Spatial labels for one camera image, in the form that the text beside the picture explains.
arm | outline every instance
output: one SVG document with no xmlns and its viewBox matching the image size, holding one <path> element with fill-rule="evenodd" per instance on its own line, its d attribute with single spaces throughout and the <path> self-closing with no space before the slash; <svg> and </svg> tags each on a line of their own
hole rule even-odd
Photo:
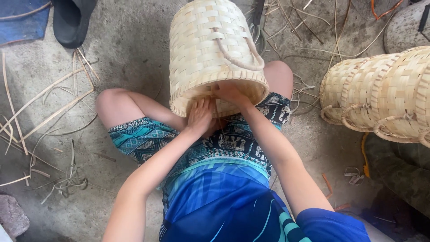
<svg viewBox="0 0 430 242">
<path fill-rule="evenodd" d="M 218 82 L 212 90 L 219 98 L 235 104 L 248 122 L 259 146 L 278 174 L 293 215 L 308 208 L 333 211 L 332 206 L 304 168 L 297 151 L 287 138 L 241 94 L 233 83 Z"/>
<path fill-rule="evenodd" d="M 196 102 L 187 127 L 135 170 L 122 185 L 109 218 L 103 242 L 141 242 L 144 239 L 146 200 L 183 153 L 211 125 L 214 103 Z"/>
</svg>

stack of baskets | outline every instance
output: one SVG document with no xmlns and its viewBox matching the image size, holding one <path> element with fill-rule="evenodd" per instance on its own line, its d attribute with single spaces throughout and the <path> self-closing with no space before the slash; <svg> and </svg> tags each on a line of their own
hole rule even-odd
<svg viewBox="0 0 430 242">
<path fill-rule="evenodd" d="M 175 14 L 170 27 L 170 108 L 187 117 L 195 99 L 212 95 L 213 84 L 232 80 L 256 105 L 269 93 L 246 18 L 229 0 L 195 0 Z M 238 108 L 216 100 L 214 117 Z"/>
<path fill-rule="evenodd" d="M 339 62 L 319 96 L 331 124 L 430 148 L 430 46 Z"/>
</svg>

blue mat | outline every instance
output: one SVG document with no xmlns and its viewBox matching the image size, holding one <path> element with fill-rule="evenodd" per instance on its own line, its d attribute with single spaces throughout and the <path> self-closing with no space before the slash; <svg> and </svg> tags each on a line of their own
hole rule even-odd
<svg viewBox="0 0 430 242">
<path fill-rule="evenodd" d="M 50 0 L 0 0 L 0 17 L 19 15 L 38 9 Z M 49 7 L 31 15 L 0 20 L 0 46 L 20 40 L 35 40 L 45 36 Z"/>
</svg>

concrete floor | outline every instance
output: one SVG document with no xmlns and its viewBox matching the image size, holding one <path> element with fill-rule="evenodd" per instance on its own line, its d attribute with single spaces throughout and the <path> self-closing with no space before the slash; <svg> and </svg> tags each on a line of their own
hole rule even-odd
<svg viewBox="0 0 430 242">
<path fill-rule="evenodd" d="M 234 0 L 234 2 L 243 11 L 247 11 L 253 1 Z M 307 0 L 296 0 L 295 4 L 302 8 L 307 2 Z M 374 20 L 369 2 L 353 0 L 353 7 L 339 44 L 343 54 L 354 55 L 360 52 L 375 38 L 387 21 L 387 17 Z M 376 3 L 377 12 L 385 12 L 396 0 L 381 2 Z M 99 62 L 92 66 L 101 81 L 94 80 L 95 92 L 84 99 L 93 110 L 97 95 L 102 90 L 113 87 L 134 90 L 150 97 L 155 97 L 160 90 L 156 100 L 165 106 L 168 105 L 169 28 L 174 14 L 185 3 L 186 0 L 99 0 L 83 45 L 89 61 L 99 59 Z M 289 14 L 290 1 L 281 0 L 281 3 Z M 347 0 L 338 0 L 338 29 L 343 22 L 347 3 Z M 303 37 L 303 42 L 300 42 L 287 28 L 274 38 L 281 57 L 269 46 L 270 51 L 263 55 L 266 62 L 283 60 L 307 84 L 316 85 L 313 90 L 308 90 L 314 95 L 318 95 L 319 84 L 327 71 L 330 55 L 295 49 L 333 50 L 334 5 L 335 0 L 314 0 L 306 9 L 309 13 L 327 19 L 331 26 L 302 14 L 307 18 L 306 23 L 325 43 L 324 45 L 320 44 L 302 25 L 298 28 L 298 32 Z M 300 23 L 295 13 L 291 14 L 291 21 L 295 26 Z M 277 10 L 270 14 L 266 30 L 269 34 L 274 34 L 285 24 L 282 13 Z M 9 88 L 15 109 L 21 108 L 43 88 L 72 71 L 72 50 L 64 49 L 58 44 L 52 32 L 52 10 L 43 40 L 13 44 L 3 47 L 1 51 L 6 53 Z M 383 53 L 382 36 L 380 36 L 361 56 Z M 335 58 L 332 65 L 338 61 L 339 59 Z M 82 94 L 89 89 L 89 85 L 83 72 L 77 77 L 78 90 Z M 73 88 L 72 78 L 60 86 Z M 0 93 L 0 109 L 2 114 L 9 118 L 12 114 L 3 85 L 0 85 Z M 28 133 L 73 98 L 72 95 L 55 89 L 46 99 L 45 105 L 42 105 L 41 99 L 37 100 L 18 117 L 23 133 Z M 301 100 L 314 102 L 314 98 L 307 95 L 301 95 Z M 62 129 L 57 132 L 75 130 L 87 124 L 93 117 L 94 113 L 80 102 L 31 135 L 26 139 L 26 144 L 32 150 L 48 128 L 61 127 Z M 294 113 L 291 123 L 286 124 L 282 131 L 291 140 L 307 170 L 324 193 L 328 193 L 328 189 L 321 173 L 327 175 L 334 190 L 333 196 L 329 199 L 333 206 L 349 202 L 356 213 L 370 207 L 381 186 L 369 179 L 365 179 L 360 186 L 353 186 L 348 184 L 349 178 L 343 176 L 347 166 L 362 170 L 363 157 L 360 151 L 362 133 L 343 126 L 329 125 L 319 117 L 319 109 L 316 108 Z M 30 229 L 18 238 L 19 241 L 95 242 L 101 240 L 116 192 L 137 166 L 114 148 L 99 119 L 74 134 L 45 137 L 38 145 L 36 154 L 61 170 L 65 170 L 70 164 L 72 139 L 75 141 L 75 157 L 80 174 L 91 184 L 111 192 L 94 186 L 88 186 L 85 190 L 71 188 L 68 198 L 55 192 L 45 204 L 41 205 L 40 202 L 50 192 L 51 185 L 31 191 L 22 191 L 25 188 L 24 182 L 1 187 L 2 193 L 11 194 L 17 198 L 30 219 Z M 0 142 L 0 154 L 4 154 L 6 147 L 5 143 Z M 106 152 L 105 154 L 115 158 L 116 162 L 100 158 L 93 152 Z M 0 183 L 22 177 L 22 172 L 28 170 L 29 159 L 28 156 L 11 148 L 8 154 L 0 159 Z M 31 187 L 38 187 L 54 178 L 62 177 L 61 172 L 46 164 L 38 162 L 35 168 L 49 173 L 51 178 L 34 174 L 30 181 Z M 283 197 L 278 182 L 275 182 L 273 189 Z M 158 241 L 158 232 L 163 219 L 161 198 L 158 191 L 154 191 L 149 198 L 146 241 Z"/>
</svg>

metal tool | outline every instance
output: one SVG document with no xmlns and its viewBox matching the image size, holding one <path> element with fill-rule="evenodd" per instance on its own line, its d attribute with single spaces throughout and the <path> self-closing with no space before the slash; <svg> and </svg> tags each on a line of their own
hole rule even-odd
<svg viewBox="0 0 430 242">
<path fill-rule="evenodd" d="M 426 22 L 427 22 L 427 18 L 429 16 L 429 11 L 430 11 L 430 4 L 428 4 L 424 7 L 424 12 L 423 12 L 423 15 L 421 17 L 420 25 L 418 26 L 418 32 L 420 32 L 420 34 L 422 34 L 424 36 L 424 38 L 426 38 L 427 41 L 430 42 L 430 39 L 423 33 L 424 27 L 425 27 Z"/>
<path fill-rule="evenodd" d="M 263 8 L 264 0 L 257 0 L 254 18 L 252 19 L 252 23 L 249 25 L 249 31 L 251 32 L 254 44 L 257 43 L 258 39 L 261 37 L 261 41 L 263 43 L 263 50 L 260 52 L 260 55 L 266 51 L 267 47 L 266 36 L 264 35 L 264 31 L 260 26 L 261 16 L 263 15 Z"/>
</svg>

